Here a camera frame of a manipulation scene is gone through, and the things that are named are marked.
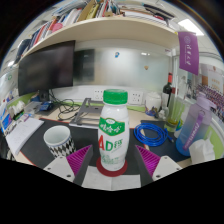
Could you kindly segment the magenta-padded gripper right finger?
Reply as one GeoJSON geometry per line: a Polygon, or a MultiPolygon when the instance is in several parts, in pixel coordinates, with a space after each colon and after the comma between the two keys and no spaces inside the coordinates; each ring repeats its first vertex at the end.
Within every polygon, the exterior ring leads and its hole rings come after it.
{"type": "Polygon", "coordinates": [[[142,185],[147,185],[181,170],[181,167],[169,156],[160,157],[141,146],[135,146],[134,154],[138,163],[142,185]]]}

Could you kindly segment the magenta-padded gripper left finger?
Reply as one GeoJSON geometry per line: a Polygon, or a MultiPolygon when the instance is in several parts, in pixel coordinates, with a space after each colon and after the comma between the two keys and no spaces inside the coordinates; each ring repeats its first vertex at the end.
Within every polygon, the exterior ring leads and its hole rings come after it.
{"type": "Polygon", "coordinates": [[[83,147],[69,156],[59,156],[44,170],[81,186],[93,156],[93,146],[83,147]]]}

